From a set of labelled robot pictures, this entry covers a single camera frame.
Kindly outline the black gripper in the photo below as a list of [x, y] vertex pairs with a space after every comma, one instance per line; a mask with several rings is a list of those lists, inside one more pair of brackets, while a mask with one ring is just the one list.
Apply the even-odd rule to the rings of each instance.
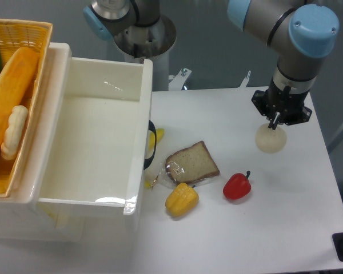
[[293, 94], [291, 91], [293, 88], [289, 85], [278, 87], [272, 79], [267, 90], [256, 90], [253, 94], [252, 102], [269, 121], [269, 129], [275, 130], [281, 124], [290, 126], [309, 121], [312, 110], [304, 105], [309, 91], [301, 94]]

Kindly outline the silver robot base column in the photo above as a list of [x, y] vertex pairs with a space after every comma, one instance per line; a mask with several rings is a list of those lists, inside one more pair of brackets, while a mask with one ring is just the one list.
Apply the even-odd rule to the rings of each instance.
[[177, 39], [160, 1], [91, 1], [83, 16], [101, 40], [113, 40], [125, 62], [153, 62], [153, 90], [169, 89], [169, 54]]

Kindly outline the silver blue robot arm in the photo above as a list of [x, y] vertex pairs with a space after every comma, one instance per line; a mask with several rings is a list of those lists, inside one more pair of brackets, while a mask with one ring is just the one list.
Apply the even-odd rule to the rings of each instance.
[[308, 122], [312, 111], [304, 101], [336, 42], [336, 14], [312, 1], [229, 1], [227, 14], [278, 54], [268, 89], [252, 97], [269, 129]]

